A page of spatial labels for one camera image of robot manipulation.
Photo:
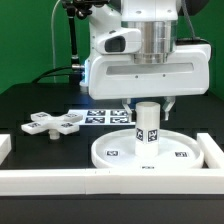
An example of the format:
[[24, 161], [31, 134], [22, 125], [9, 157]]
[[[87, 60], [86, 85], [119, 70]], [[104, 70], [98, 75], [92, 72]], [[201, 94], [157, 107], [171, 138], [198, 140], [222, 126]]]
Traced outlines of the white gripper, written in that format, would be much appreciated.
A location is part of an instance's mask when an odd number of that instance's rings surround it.
[[165, 63], [135, 64], [131, 55], [98, 56], [89, 67], [89, 94], [95, 100], [123, 99], [129, 121], [136, 120], [125, 98], [165, 97], [164, 120], [180, 95], [203, 94], [209, 87], [209, 44], [180, 45]]

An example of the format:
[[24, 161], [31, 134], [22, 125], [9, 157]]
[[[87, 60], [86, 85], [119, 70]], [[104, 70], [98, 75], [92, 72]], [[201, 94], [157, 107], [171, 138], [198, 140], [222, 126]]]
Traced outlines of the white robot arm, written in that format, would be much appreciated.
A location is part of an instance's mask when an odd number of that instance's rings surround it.
[[211, 46], [176, 38], [180, 14], [189, 16], [186, 0], [121, 0], [119, 11], [94, 6], [81, 86], [125, 108], [133, 98], [163, 97], [165, 112], [177, 96], [205, 93]]

